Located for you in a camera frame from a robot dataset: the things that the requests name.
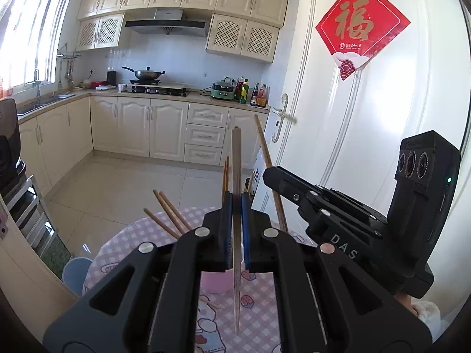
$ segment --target door handle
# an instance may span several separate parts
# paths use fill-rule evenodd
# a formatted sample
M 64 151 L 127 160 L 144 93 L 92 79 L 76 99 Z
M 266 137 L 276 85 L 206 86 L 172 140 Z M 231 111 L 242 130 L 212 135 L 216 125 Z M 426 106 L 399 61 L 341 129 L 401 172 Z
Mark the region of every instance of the door handle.
M 39 146 L 39 134 L 38 134 L 38 128 L 37 127 L 34 129 L 34 132 L 36 133 L 36 142 L 38 143 L 38 146 Z
M 280 139 L 281 127 L 283 126 L 284 118 L 286 117 L 286 108 L 288 107 L 288 94 L 285 93 L 281 96 L 281 103 L 284 104 L 284 107 L 282 110 L 272 108 L 272 110 L 276 113 L 276 115 L 278 115 L 281 118 L 278 123 L 278 130 L 275 133 L 273 133 L 271 136 L 271 140 L 274 144 L 278 142 L 278 140 Z

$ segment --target drawer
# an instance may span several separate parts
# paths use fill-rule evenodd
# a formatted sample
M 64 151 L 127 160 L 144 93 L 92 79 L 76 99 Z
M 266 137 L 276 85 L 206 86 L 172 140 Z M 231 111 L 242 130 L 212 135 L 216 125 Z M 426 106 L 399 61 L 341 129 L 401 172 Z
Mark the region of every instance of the drawer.
M 194 144 L 185 145 L 185 162 L 202 163 L 218 166 L 221 161 L 222 149 Z
M 228 122 L 228 107 L 190 103 L 187 123 L 224 127 Z
M 224 134 L 225 128 L 222 127 L 192 125 L 189 123 L 185 133 L 185 143 L 222 147 Z

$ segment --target lattice cabinet door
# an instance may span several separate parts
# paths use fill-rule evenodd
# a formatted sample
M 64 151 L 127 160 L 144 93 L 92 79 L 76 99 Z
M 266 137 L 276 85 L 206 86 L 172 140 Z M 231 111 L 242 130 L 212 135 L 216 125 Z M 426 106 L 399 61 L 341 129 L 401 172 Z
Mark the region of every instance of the lattice cabinet door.
M 211 22 L 206 49 L 240 54 L 247 20 L 215 14 Z
M 77 39 L 77 51 L 95 48 L 100 19 L 82 21 Z
M 124 14 L 105 16 L 100 19 L 95 49 L 118 46 Z
M 248 21 L 241 55 L 273 62 L 279 31 L 269 25 Z

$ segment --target camera lens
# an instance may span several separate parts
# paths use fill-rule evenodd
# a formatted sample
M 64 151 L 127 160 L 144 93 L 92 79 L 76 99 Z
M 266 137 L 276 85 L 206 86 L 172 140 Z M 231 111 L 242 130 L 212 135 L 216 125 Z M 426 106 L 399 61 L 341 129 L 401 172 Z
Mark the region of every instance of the camera lens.
M 402 154 L 399 158 L 399 163 L 397 164 L 397 169 L 399 170 L 399 172 L 402 172 L 405 164 L 406 164 L 406 155 Z
M 423 153 L 419 159 L 419 165 L 417 167 L 417 176 L 422 179 L 427 171 L 427 166 L 429 165 L 429 158 L 427 153 Z
M 406 161 L 406 177 L 410 178 L 415 167 L 415 151 L 411 151 Z

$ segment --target checkered tablecloth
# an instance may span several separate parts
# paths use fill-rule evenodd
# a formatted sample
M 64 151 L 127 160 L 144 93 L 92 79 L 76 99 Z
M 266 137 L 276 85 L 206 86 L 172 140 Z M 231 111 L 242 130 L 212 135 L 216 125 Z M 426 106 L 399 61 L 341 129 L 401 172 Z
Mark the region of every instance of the checkered tablecloth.
M 187 208 L 180 210 L 185 220 L 194 228 L 201 226 L 204 215 L 216 208 Z M 164 212 L 156 216 L 177 231 Z M 311 240 L 290 232 L 300 243 L 312 245 Z M 144 218 L 126 227 L 98 252 L 84 282 L 83 292 L 91 289 L 110 270 L 143 242 L 153 242 L 158 247 L 173 243 L 175 239 L 151 219 Z M 204 296 L 221 309 L 199 302 L 195 344 L 203 353 L 281 352 L 278 313 L 272 273 L 242 271 L 240 330 L 234 331 L 233 291 L 211 294 L 203 289 Z

